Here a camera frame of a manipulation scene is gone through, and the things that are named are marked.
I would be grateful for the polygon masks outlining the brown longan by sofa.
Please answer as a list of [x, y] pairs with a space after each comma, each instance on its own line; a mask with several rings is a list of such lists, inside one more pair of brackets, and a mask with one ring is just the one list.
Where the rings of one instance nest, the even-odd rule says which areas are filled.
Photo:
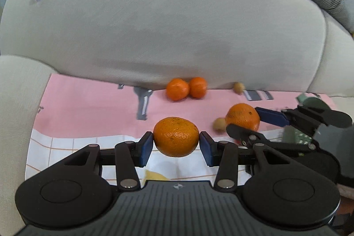
[[233, 85], [233, 91], [234, 93], [238, 94], [238, 95], [242, 95], [243, 92], [245, 90], [245, 86], [243, 83], [240, 83], [240, 82], [236, 82], [234, 85]]

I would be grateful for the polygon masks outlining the green colander bowl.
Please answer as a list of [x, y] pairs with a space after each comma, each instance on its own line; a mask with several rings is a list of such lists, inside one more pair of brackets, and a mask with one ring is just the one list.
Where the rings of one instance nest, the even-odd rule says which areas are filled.
[[313, 140], [313, 135], [321, 124], [328, 124], [326, 113], [331, 112], [331, 107], [319, 95], [307, 96], [305, 93], [296, 98], [296, 108], [285, 108], [281, 114], [287, 119], [286, 126], [291, 126]]

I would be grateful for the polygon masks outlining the pink checkered picnic cloth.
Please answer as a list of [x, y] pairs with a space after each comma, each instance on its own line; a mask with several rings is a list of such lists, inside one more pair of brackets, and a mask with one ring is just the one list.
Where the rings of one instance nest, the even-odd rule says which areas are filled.
[[203, 99], [170, 101], [163, 90], [148, 90], [123, 84], [51, 76], [35, 116], [26, 178], [89, 144], [112, 149], [119, 142], [138, 141], [166, 117], [193, 122], [217, 141], [228, 140], [212, 125], [235, 104], [247, 103], [275, 111], [295, 108], [296, 92], [209, 90]]

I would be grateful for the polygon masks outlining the brown longan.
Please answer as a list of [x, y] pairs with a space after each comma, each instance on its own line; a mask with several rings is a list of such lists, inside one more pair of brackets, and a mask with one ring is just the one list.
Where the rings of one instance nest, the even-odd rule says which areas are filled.
[[234, 93], [238, 94], [238, 95], [242, 95], [243, 92], [245, 90], [245, 86], [243, 83], [240, 83], [240, 82], [236, 82], [234, 85], [233, 85], [233, 91]]
[[212, 127], [213, 130], [218, 132], [218, 133], [224, 133], [226, 132], [226, 120], [225, 118], [219, 117], [216, 120], [214, 120]]

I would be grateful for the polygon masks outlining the beige sofa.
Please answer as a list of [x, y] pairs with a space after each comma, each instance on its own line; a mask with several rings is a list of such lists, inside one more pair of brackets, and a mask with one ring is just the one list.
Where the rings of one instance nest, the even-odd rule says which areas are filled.
[[353, 38], [311, 0], [7, 0], [1, 17], [1, 234], [23, 227], [35, 115], [53, 73], [159, 89], [326, 93], [353, 113]]

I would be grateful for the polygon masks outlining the orange mandarin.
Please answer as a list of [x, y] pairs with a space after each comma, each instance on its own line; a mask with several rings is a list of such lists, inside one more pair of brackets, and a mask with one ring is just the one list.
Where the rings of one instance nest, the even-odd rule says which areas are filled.
[[169, 157], [185, 157], [191, 154], [199, 143], [197, 126], [180, 117], [167, 117], [154, 126], [156, 148]]
[[196, 99], [205, 97], [208, 89], [208, 82], [202, 77], [195, 77], [189, 81], [190, 96]]
[[226, 125], [234, 124], [241, 128], [258, 131], [260, 116], [252, 106], [240, 103], [232, 106], [225, 117]]
[[189, 95], [190, 87], [183, 79], [175, 78], [167, 84], [165, 92], [171, 101], [180, 101]]

